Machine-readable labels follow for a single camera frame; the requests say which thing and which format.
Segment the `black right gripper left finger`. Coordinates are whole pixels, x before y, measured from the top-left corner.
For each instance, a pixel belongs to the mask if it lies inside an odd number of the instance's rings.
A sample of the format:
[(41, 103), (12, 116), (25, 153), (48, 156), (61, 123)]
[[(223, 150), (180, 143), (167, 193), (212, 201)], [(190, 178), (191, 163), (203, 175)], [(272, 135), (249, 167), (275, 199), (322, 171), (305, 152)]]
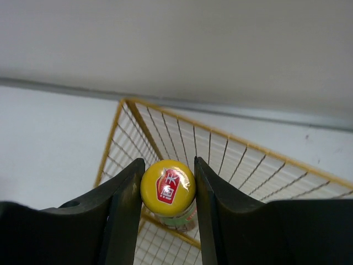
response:
[(145, 162), (58, 208), (1, 202), (2, 264), (133, 264)]

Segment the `yellow cap sauce bottle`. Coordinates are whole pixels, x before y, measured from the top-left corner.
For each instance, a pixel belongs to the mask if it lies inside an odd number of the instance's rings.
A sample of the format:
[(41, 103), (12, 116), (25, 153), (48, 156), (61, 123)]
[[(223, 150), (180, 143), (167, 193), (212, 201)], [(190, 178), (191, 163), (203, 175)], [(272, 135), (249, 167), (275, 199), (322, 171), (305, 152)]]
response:
[(141, 179), (140, 193), (163, 226), (181, 232), (197, 227), (196, 180), (187, 165), (175, 160), (154, 163)]

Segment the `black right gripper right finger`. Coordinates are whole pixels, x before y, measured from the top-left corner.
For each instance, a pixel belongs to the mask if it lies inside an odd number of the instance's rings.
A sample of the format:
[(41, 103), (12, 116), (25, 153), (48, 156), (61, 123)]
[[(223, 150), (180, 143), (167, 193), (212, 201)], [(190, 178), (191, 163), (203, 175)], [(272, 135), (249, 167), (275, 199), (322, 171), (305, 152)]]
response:
[(203, 264), (351, 264), (352, 200), (262, 203), (194, 160)]

